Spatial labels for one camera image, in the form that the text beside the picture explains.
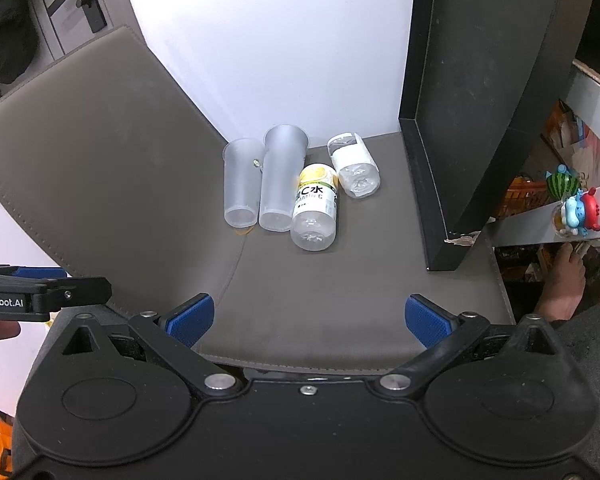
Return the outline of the person's bare foot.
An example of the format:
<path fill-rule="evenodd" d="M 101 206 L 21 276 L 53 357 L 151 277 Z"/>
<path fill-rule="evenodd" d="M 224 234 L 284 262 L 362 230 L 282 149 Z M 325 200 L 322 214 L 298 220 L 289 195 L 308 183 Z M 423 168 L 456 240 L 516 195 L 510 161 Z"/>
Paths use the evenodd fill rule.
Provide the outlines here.
<path fill-rule="evenodd" d="M 570 243 L 558 250 L 534 312 L 548 322 L 568 321 L 585 290 L 585 266 Z"/>

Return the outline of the vitamin C water bottle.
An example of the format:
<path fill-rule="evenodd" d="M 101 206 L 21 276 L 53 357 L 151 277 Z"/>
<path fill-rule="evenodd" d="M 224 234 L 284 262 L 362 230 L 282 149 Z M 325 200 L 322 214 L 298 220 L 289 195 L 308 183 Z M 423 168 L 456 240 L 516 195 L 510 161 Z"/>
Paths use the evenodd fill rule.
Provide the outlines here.
<path fill-rule="evenodd" d="M 312 164 L 301 171 L 290 236 L 308 252 L 329 248 L 337 232 L 338 176 L 334 168 Z"/>

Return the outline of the blue red crab toy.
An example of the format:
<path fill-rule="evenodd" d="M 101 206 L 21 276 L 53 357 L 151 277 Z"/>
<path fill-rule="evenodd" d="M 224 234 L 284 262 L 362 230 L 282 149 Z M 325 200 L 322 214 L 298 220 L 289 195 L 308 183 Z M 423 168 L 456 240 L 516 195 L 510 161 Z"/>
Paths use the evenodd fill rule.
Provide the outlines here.
<path fill-rule="evenodd" d="M 558 235 L 588 236 L 589 232 L 600 232 L 600 205 L 595 194 L 596 188 L 579 188 L 554 209 L 553 224 Z"/>

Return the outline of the tall frosted plastic cup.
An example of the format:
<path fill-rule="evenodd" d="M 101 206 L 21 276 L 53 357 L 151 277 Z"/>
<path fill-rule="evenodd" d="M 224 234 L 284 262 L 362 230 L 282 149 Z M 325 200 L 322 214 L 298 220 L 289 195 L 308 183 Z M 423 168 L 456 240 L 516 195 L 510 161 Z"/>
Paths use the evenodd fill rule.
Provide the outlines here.
<path fill-rule="evenodd" d="M 265 136 L 259 224 L 270 232 L 288 232 L 300 172 L 309 140 L 293 125 L 278 125 Z"/>

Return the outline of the black cabinet panel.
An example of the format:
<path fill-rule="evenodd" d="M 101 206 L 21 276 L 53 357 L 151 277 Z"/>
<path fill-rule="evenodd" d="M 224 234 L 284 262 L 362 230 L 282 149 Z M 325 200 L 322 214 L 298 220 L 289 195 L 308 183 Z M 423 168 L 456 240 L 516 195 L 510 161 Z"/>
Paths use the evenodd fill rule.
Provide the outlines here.
<path fill-rule="evenodd" d="M 567 87 L 593 0 L 413 0 L 399 122 L 427 268 L 455 270 Z"/>

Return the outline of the short frosted plastic cup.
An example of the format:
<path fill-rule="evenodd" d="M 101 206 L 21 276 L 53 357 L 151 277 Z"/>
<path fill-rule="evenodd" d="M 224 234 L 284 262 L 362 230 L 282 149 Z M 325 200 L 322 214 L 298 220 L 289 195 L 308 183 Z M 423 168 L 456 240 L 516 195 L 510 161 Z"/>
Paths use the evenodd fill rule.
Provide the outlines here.
<path fill-rule="evenodd" d="M 234 229 L 258 221 L 263 155 L 263 143 L 253 138 L 237 139 L 224 148 L 224 220 Z"/>

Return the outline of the orange rubber band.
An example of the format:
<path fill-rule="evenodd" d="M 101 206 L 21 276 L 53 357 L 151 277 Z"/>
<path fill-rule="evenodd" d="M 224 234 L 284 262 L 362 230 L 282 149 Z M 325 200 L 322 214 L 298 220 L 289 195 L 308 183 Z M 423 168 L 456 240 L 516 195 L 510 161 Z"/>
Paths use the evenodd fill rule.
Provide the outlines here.
<path fill-rule="evenodd" d="M 249 228 L 243 229 L 234 229 L 235 234 L 238 236 L 246 236 L 254 230 L 255 226 L 250 226 Z"/>

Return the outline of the clear bottle white label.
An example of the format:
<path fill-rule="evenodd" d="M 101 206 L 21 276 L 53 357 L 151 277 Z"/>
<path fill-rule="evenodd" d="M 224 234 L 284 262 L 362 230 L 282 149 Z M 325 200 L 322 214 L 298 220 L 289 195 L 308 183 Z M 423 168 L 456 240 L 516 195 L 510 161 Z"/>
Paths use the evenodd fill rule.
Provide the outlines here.
<path fill-rule="evenodd" d="M 336 134 L 328 140 L 327 151 L 347 195 L 359 200 L 373 195 L 380 188 L 379 168 L 357 133 Z"/>

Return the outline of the watermelon toy figure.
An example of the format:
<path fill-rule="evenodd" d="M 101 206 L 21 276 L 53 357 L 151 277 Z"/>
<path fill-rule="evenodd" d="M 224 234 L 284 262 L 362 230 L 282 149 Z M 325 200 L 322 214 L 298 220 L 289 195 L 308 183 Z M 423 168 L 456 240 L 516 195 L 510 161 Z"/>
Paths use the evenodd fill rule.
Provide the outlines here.
<path fill-rule="evenodd" d="M 564 164 L 557 166 L 553 172 L 545 173 L 547 192 L 555 200 L 562 200 L 576 195 L 581 188 L 581 181 L 576 170 Z"/>

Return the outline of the grey metal shelf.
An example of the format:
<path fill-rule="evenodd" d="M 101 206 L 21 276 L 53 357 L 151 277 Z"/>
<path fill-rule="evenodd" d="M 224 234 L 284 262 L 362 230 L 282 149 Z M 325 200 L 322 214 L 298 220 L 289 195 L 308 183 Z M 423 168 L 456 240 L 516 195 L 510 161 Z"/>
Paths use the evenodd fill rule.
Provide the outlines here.
<path fill-rule="evenodd" d="M 564 149 L 570 169 L 578 174 L 585 188 L 595 188 L 598 211 L 594 221 L 600 225 L 600 74 L 580 61 L 572 63 L 568 91 L 562 98 L 573 112 L 573 131 L 579 140 Z M 585 234 L 567 226 L 576 214 L 564 206 L 567 199 L 522 214 L 498 220 L 488 227 L 495 247 L 548 244 L 563 240 L 589 240 L 600 244 L 600 229 L 588 228 Z"/>

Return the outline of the grey door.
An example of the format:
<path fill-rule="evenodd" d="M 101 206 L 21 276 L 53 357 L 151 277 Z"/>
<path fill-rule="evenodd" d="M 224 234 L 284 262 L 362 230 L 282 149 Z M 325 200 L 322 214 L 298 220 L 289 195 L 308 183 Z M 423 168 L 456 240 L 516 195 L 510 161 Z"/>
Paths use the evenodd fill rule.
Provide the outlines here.
<path fill-rule="evenodd" d="M 29 0 L 40 35 L 40 55 L 45 61 L 57 60 L 88 40 L 118 26 L 128 26 L 137 37 L 143 36 L 131 0 L 98 0 L 107 26 L 93 34 L 76 0 L 67 0 L 50 18 L 46 12 L 53 0 Z"/>

